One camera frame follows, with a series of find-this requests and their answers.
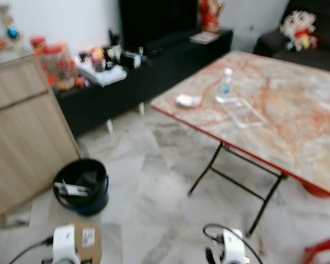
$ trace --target floor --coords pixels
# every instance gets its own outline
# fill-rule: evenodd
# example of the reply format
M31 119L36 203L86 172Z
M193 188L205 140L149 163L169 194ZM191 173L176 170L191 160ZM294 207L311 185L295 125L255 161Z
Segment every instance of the floor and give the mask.
M204 224L246 230L252 223L261 202L212 173L191 198L186 195L216 149L213 139L148 106L144 116L130 111L113 126L112 134L100 127L78 139L85 156L105 164L107 207L83 218L60 207L51 191L44 193L0 225L0 264L68 221L100 223L105 264L206 264L205 246L218 247L202 234ZM215 166L262 194L274 181L228 153L221 153ZM309 195L289 178L248 242L265 264L294 264L301 263L304 246L329 237L330 199ZM50 255L51 248L42 247L17 263L40 263Z

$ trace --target marble-pattern table top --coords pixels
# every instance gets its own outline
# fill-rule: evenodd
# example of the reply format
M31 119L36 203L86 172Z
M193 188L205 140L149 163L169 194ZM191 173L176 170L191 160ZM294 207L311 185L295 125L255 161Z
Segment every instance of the marble-pattern table top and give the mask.
M267 123L239 128L216 101L225 68L232 96L243 97ZM175 104L202 96L196 108ZM230 52L155 98L152 108L330 193L330 72L243 52Z

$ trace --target black cable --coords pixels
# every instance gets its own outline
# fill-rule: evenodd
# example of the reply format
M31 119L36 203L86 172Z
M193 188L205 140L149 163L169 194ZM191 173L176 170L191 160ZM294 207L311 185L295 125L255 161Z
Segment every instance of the black cable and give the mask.
M40 241L38 243L35 243L29 247L27 247L25 250L23 250L20 254L18 254L13 260L10 261L9 264L13 264L17 259L19 259L20 257L22 257L25 253L27 253L28 251L30 251L31 249L34 249L38 246L42 246L42 245L46 245L46 246L51 246L53 244L53 236L49 236L48 238L46 238L43 241Z
M231 232L232 234L234 234L239 240L241 240L243 242L243 244L245 244L247 246L247 248L249 248L249 250L254 254L254 256L257 258L258 262L260 264L263 264L263 262L261 261L261 259L258 257L258 254L252 249L252 247L243 239L241 238L239 235L237 235L234 230L228 228L228 227L224 227L223 225L220 225L220 224L206 224L204 227L203 227L203 233L206 237L210 238L211 240L214 240L214 241L218 241L217 238L213 238L212 236L208 235L206 233L206 229L209 228L209 227L218 227L218 228L222 228L222 229L226 229L227 231Z

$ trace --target white device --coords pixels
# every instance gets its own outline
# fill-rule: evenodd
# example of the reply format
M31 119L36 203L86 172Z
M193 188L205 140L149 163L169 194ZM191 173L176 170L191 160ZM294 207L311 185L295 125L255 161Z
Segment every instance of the white device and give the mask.
M64 225L54 232L52 264L80 264L81 259L75 247L75 226Z
M240 238L243 237L240 230L233 229L233 232ZM226 229L223 230L223 236L225 257L222 264L245 264L246 253L242 240Z

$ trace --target bottle cap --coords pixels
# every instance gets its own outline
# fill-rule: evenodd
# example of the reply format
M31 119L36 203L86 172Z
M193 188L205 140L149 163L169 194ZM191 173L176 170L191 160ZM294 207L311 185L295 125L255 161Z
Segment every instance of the bottle cap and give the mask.
M225 74L227 74L227 75L232 75L232 74L233 74L233 70L230 69L230 68L226 68L226 69L225 69Z

